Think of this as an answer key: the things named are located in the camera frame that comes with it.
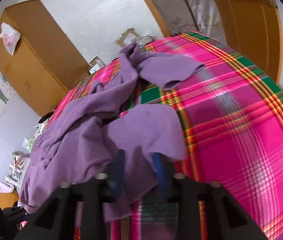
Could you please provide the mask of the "wooden door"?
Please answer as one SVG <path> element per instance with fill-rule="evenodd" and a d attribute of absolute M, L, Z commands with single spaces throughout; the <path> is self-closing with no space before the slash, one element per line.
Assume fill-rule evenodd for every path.
<path fill-rule="evenodd" d="M 228 46 L 279 83 L 283 41 L 276 0 L 215 0 Z"/>

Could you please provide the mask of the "pink plaid bed sheet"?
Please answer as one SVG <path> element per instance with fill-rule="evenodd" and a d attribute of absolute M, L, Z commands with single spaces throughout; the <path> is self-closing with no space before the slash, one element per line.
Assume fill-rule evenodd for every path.
<path fill-rule="evenodd" d="M 197 31 L 163 38 L 142 52 L 178 54 L 204 67 L 172 90 L 138 79 L 119 116 L 140 104 L 171 106 L 186 143 L 176 170 L 188 178 L 219 181 L 268 239 L 283 239 L 283 91 L 260 68 L 222 42 Z M 92 83 L 106 85 L 120 70 L 119 58 L 73 88 L 51 124 Z M 132 213 L 107 221 L 111 239 L 174 239 L 177 210 L 155 187 L 131 204 Z"/>

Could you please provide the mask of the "wooden wardrobe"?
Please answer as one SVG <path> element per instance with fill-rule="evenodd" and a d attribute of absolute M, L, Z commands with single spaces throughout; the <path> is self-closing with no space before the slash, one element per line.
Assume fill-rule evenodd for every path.
<path fill-rule="evenodd" d="M 0 39 L 0 71 L 17 94 L 44 116 L 89 76 L 89 64 L 41 0 L 6 7 L 0 17 L 2 23 L 19 31 L 21 38 L 13 55 Z"/>

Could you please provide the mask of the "white plastic bag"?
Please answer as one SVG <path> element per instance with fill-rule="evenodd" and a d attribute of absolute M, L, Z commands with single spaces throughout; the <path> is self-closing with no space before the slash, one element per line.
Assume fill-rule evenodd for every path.
<path fill-rule="evenodd" d="M 7 52 L 10 55 L 13 55 L 17 47 L 17 43 L 21 38 L 21 33 L 5 22 L 0 25 L 0 28 L 0 39 L 2 40 Z"/>

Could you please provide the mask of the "brown cardboard box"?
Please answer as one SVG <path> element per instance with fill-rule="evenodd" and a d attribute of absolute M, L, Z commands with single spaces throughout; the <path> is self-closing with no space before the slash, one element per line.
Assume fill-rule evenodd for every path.
<path fill-rule="evenodd" d="M 115 42 L 121 48 L 133 43 L 140 35 L 135 32 L 134 28 L 127 29 L 120 37 L 118 37 Z"/>

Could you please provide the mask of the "white small box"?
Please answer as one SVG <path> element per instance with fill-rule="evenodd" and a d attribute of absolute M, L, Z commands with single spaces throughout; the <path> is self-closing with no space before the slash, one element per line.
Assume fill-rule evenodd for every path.
<path fill-rule="evenodd" d="M 95 56 L 89 62 L 88 72 L 90 75 L 92 75 L 104 66 L 105 66 L 104 62 L 98 56 Z"/>

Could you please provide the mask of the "purple fleece garment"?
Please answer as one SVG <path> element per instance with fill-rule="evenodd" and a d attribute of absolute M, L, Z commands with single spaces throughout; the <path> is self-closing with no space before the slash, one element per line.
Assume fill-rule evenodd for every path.
<path fill-rule="evenodd" d="M 131 204 L 157 184 L 152 155 L 184 160 L 186 143 L 176 111 L 169 105 L 140 104 L 119 116 L 138 79 L 172 90 L 204 65 L 178 54 L 142 52 L 136 44 L 120 51 L 120 70 L 104 85 L 94 81 L 88 95 L 71 101 L 35 140 L 20 189 L 20 204 L 35 212 L 64 181 L 79 184 L 104 171 L 118 150 L 125 153 L 125 183 L 106 221 L 127 217 Z"/>

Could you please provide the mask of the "cluttered side table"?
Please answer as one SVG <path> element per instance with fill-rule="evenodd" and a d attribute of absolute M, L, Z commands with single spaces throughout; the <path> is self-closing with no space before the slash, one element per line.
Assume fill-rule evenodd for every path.
<path fill-rule="evenodd" d="M 54 112 L 49 112 L 40 118 L 35 125 L 35 133 L 31 137 L 25 137 L 22 143 L 22 148 L 26 152 L 14 151 L 12 153 L 12 162 L 10 163 L 9 174 L 4 180 L 0 179 L 0 193 L 12 193 L 14 190 L 20 191 L 25 172 L 30 165 L 30 153 L 32 151 L 35 140 L 43 133 L 43 130 L 48 125 L 48 122 Z"/>

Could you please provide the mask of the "plastic door curtain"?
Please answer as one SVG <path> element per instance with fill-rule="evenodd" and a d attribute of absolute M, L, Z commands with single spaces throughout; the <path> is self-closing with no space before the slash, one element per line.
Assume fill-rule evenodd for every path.
<path fill-rule="evenodd" d="M 152 0 L 171 32 L 196 30 L 226 43 L 215 0 Z"/>

